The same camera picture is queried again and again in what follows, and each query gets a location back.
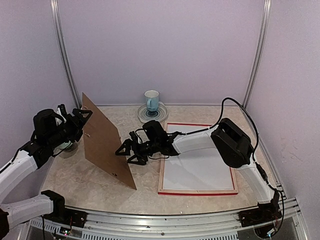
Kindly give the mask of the brown cardboard backing board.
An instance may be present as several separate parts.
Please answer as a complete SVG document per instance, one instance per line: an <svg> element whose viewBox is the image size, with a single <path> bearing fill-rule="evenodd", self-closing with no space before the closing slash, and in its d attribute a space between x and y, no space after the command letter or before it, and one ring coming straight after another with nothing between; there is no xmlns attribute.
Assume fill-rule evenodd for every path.
<svg viewBox="0 0 320 240"><path fill-rule="evenodd" d="M124 156L117 156L121 146L121 137L117 127L83 93L82 109L92 111L92 115L83 128L84 156L115 179L136 190L136 184Z"/></svg>

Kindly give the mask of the red wooden picture frame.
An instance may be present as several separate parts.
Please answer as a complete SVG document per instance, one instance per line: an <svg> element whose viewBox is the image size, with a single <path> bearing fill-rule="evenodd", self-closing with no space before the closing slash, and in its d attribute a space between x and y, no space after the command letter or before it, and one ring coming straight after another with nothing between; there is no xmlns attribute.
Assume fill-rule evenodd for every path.
<svg viewBox="0 0 320 240"><path fill-rule="evenodd" d="M158 194L172 196L237 195L233 168L227 166L207 124L166 122L168 133L180 132L173 146L178 156L160 162Z"/></svg>

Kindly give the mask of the cat photo print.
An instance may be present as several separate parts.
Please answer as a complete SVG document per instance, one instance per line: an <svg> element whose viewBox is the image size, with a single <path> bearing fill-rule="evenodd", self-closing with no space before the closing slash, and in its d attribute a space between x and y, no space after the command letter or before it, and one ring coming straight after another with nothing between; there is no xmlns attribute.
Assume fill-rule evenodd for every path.
<svg viewBox="0 0 320 240"><path fill-rule="evenodd" d="M192 150L163 159L159 194L219 195L238 193L234 171L216 148Z"/></svg>

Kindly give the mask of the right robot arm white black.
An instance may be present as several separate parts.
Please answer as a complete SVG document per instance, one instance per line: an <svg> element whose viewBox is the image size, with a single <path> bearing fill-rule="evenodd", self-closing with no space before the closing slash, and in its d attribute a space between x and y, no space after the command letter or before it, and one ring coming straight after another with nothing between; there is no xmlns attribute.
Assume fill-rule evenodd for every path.
<svg viewBox="0 0 320 240"><path fill-rule="evenodd" d="M217 149L223 162L240 171L256 195L257 208L239 213L242 223L247 226L260 222L279 220L284 217L282 194L271 186L268 175L255 159L256 147L250 137L229 118L223 118L208 128L192 131L168 133L158 121L145 123L142 131L148 140L140 140L135 131L115 151L117 156L128 156L128 163L145 165L153 154L161 153L167 157L183 153Z"/></svg>

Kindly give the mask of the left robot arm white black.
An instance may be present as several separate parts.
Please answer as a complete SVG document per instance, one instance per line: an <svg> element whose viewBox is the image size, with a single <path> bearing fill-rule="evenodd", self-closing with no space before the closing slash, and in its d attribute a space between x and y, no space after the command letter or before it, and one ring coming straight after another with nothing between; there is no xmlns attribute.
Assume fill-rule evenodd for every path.
<svg viewBox="0 0 320 240"><path fill-rule="evenodd" d="M78 142L92 114L91 110L78 108L67 113L64 104L60 104L57 110L38 112L33 117L34 131L30 140L18 148L13 158L0 170L0 199L3 201L26 177L56 157L55 150L60 145ZM0 204L1 238L19 224L38 216L61 223L71 219L64 197L45 190L29 199Z"/></svg>

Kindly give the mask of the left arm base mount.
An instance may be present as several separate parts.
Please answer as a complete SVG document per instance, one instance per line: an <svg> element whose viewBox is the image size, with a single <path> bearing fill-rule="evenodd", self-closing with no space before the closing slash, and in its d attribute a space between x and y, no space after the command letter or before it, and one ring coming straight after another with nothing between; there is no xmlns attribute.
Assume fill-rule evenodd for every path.
<svg viewBox="0 0 320 240"><path fill-rule="evenodd" d="M88 213L81 210L75 210L66 208L64 212L60 215L55 215L54 213L45 214L43 217L46 220L60 223L63 225L68 225L70 227L84 228L87 220Z"/></svg>

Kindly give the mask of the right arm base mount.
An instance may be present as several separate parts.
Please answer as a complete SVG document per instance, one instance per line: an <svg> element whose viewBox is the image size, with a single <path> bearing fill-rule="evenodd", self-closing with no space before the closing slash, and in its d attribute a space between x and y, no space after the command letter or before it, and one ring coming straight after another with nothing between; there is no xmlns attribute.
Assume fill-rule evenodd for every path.
<svg viewBox="0 0 320 240"><path fill-rule="evenodd" d="M254 233L263 240L270 239L277 232L274 221L283 220L283 213L277 201L258 203L257 208L240 211L238 216L243 228L271 222L254 228Z"/></svg>

